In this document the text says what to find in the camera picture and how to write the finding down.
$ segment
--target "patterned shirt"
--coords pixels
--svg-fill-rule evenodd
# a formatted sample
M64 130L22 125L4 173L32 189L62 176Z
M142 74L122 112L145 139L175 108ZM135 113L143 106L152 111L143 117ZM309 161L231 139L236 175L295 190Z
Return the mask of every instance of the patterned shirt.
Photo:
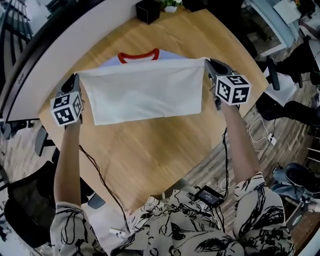
M221 231L212 209L193 193L174 190L165 201L150 197L129 219L131 236L111 256L293 256L281 198L261 172L235 187L233 234ZM54 256L105 256L83 210L56 204L51 226Z

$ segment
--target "white cable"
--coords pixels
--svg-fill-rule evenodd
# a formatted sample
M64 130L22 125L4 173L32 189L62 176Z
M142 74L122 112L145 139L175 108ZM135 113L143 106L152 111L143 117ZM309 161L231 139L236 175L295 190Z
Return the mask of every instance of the white cable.
M264 121L263 121L261 118L258 118L257 120L255 120L255 121L249 126L248 132L249 132L249 135L250 135L251 140L252 140L253 142L255 142L255 143L260 142L260 141L262 141L263 139L265 139L265 147L264 147L264 149L263 149L263 150L255 150L255 152L264 152L264 151L267 149L267 147L268 147L268 138L267 138L267 137L262 137L261 139L254 140L254 139L252 138L252 136L251 136L251 133L250 133L250 129L251 129L252 125L254 125L255 122L258 121L258 120L261 120L262 125L263 125L263 127L264 127L264 129L265 129L266 135L269 136L269 133L268 133L268 131L267 131L267 128L266 128L266 126L265 126L265 123L264 123Z
M221 189L222 191L226 191L226 189L222 187L222 183L223 183L225 180L226 180L226 178L224 178L224 179L221 181L221 183L220 183L220 189ZM233 187L235 184L236 184L236 183L233 183L232 185L229 185L229 186L228 186L228 189L230 189L231 187Z

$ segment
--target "floor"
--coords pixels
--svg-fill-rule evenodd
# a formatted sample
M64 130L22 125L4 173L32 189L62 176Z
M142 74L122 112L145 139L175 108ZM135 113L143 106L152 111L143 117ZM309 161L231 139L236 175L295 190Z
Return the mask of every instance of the floor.
M290 51L292 51L292 49L282 51L274 57L277 60L283 59ZM309 106L311 103L311 96L315 93L315 87L312 86L308 79L309 74L305 74L302 78L302 80L305 80L303 88L296 91L293 100ZM253 107L244 118L247 127L260 117L256 108ZM272 181L271 171L273 170L275 163L278 162L281 166L285 166L290 162L305 164L307 156L306 148L311 145L313 138L308 135L308 127L306 125L288 118L281 118L276 121L264 121L264 124L268 132L273 133L277 139L275 146L270 145L265 152L257 152L265 179L267 183L270 184ZM51 159L55 149L54 147L46 147L41 157L38 157L35 154L34 143L40 127L41 123L35 121L33 128L20 130L14 138L8 141L4 140L0 135L0 164L6 170L11 182L29 176L38 170L46 161ZM264 136L264 133L265 130L261 122L257 122L252 127L252 136L255 140ZM264 146L264 142L254 144L256 150L262 150ZM235 204L234 197L232 196L235 186L233 185L234 174L232 171L231 159L229 160L229 177L232 186L229 189L229 197L221 208L225 219L225 227L228 232L230 232L232 228ZM225 183L223 182L224 178L225 151L222 143L213 149L201 163L185 176L185 179L193 186L197 185L201 187L208 185L222 194L224 192L221 189L221 185L222 187L225 186ZM2 191L0 193L0 207L3 207L6 198L7 195L5 191ZM107 204L101 207L99 211L94 211L87 205L84 205L84 209L100 243L104 244L104 248L107 251L110 251L111 247L118 244L120 241L106 232L110 228L110 222L106 221L105 223L102 223L101 220L108 220L112 216L112 220L114 220L112 222L113 228L120 228L123 224L121 216L116 210L108 207ZM306 238L312 235L314 227L319 226L319 217L320 213L306 214L297 228L292 231L292 237L297 246L297 250L300 250L304 246ZM44 247L38 248L37 251L41 255L51 254L50 250Z

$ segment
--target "black device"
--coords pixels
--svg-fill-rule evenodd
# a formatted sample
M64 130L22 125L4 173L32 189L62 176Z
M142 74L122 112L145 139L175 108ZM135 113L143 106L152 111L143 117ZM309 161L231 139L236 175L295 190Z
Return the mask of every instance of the black device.
M208 186L204 186L194 196L197 200L204 202L210 208L215 208L224 202L224 197Z
M191 12L200 11L206 8L205 4L201 0L183 0L182 4Z
M155 0L142 0L135 5L136 17L149 25L160 17L160 7Z

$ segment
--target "wooden table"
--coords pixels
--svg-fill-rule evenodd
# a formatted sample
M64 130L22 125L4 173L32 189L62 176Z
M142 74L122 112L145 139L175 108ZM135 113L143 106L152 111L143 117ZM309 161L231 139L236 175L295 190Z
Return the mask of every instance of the wooden table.
M179 9L174 14L162 13L151 25L134 18L97 43L67 75L99 67L119 52L139 55L154 48L188 58L214 58L245 75L253 86L249 103L240 108L242 115L268 86L242 44L207 10L190 13ZM200 114L112 125L94 126L88 96L82 87L85 110L80 144L95 158L106 183L126 210L136 209L149 195L165 191L220 143L226 124L214 107L207 76L205 74ZM39 118L59 148L64 128L57 127L51 116L49 99L53 97L52 93L44 103ZM112 200L82 152L80 174L105 201Z

